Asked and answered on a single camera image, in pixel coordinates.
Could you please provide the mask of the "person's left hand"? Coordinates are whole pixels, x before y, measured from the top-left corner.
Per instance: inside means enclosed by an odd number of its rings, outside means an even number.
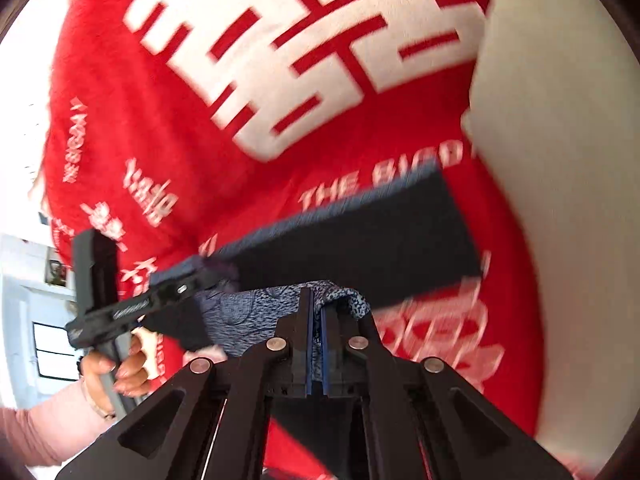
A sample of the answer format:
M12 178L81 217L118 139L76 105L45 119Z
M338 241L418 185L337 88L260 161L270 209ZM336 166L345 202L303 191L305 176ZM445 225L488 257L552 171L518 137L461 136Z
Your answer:
M126 341L129 349L119 358L91 350L80 361L88 402L103 418L116 416L114 400L144 398L152 390L149 372L155 372L156 336L145 328L137 328Z

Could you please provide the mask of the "pink sleeved left forearm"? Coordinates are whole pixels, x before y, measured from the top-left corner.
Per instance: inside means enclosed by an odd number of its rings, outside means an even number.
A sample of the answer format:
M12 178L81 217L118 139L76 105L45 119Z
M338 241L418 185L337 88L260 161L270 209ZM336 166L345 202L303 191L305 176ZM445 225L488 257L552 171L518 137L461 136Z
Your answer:
M94 408L82 379L33 408L2 408L1 472L28 479L28 468L61 465L113 424Z

